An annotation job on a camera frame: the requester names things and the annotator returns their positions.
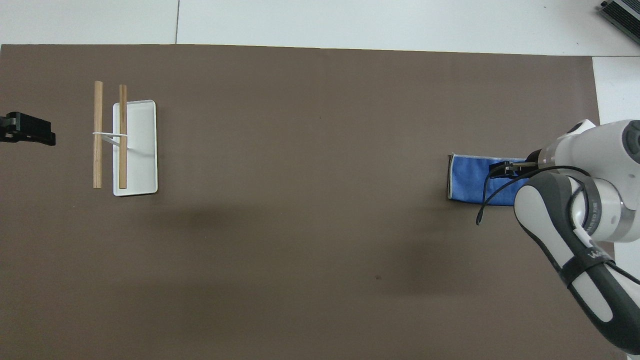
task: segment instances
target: blue cloth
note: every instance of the blue cloth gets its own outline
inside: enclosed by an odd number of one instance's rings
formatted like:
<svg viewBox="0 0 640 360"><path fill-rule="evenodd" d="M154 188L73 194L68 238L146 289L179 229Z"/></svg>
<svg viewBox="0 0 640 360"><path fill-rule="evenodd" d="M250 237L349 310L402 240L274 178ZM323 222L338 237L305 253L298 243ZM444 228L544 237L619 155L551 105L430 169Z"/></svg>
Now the blue cloth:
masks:
<svg viewBox="0 0 640 360"><path fill-rule="evenodd" d="M500 161L522 162L524 159L488 158L484 156L469 156L451 154L449 161L449 198L474 204L482 204L482 190L484 179L489 173L489 165ZM511 179L489 179L486 196L489 197L500 186ZM522 179L499 192L489 205L513 206L516 193L528 179Z"/></svg>

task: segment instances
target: velcro strap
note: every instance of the velcro strap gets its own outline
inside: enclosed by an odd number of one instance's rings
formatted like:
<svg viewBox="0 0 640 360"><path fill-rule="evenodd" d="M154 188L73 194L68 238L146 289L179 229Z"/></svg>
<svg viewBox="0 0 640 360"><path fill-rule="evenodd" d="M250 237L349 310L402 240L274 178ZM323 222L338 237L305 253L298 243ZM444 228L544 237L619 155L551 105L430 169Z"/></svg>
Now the velcro strap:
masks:
<svg viewBox="0 0 640 360"><path fill-rule="evenodd" d="M560 278L565 285L569 286L571 283L580 276L587 269L597 264L613 261L609 254L599 247L586 247L577 254L574 254L569 261L564 264L562 269L558 272Z"/></svg>

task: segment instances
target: wooden rod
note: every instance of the wooden rod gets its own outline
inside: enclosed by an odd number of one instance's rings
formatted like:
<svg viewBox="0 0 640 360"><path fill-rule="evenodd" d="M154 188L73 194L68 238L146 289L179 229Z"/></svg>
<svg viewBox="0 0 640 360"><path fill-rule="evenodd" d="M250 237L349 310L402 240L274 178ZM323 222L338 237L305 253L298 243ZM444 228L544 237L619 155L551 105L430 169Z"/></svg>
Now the wooden rod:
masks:
<svg viewBox="0 0 640 360"><path fill-rule="evenodd" d="M120 85L120 134L127 133L127 85ZM118 187L127 188L127 137L120 137Z"/></svg>
<svg viewBox="0 0 640 360"><path fill-rule="evenodd" d="M93 83L93 132L102 132L102 82ZM102 188L102 135L93 134L93 188Z"/></svg>

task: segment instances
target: white robotic arm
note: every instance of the white robotic arm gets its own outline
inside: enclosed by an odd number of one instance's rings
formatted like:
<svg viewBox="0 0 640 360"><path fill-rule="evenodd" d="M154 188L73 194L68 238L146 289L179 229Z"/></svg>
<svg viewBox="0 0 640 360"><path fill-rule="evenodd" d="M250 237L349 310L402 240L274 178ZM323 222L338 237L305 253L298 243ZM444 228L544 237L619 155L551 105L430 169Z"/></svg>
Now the white robotic arm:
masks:
<svg viewBox="0 0 640 360"><path fill-rule="evenodd" d="M640 238L640 120L585 120L532 156L539 169L591 176L532 176L516 195L518 222L605 338L640 354L640 283L594 242Z"/></svg>

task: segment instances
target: white plastic base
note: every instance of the white plastic base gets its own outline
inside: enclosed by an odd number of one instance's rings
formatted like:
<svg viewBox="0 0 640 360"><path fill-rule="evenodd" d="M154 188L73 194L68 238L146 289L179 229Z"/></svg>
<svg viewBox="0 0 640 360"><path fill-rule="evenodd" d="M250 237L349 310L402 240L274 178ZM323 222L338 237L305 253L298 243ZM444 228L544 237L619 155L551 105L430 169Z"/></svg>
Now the white plastic base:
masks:
<svg viewBox="0 0 640 360"><path fill-rule="evenodd" d="M120 133L120 104L113 105L113 132ZM118 183L120 148L113 146L113 195L129 196L158 190L156 103L127 102L127 188Z"/></svg>

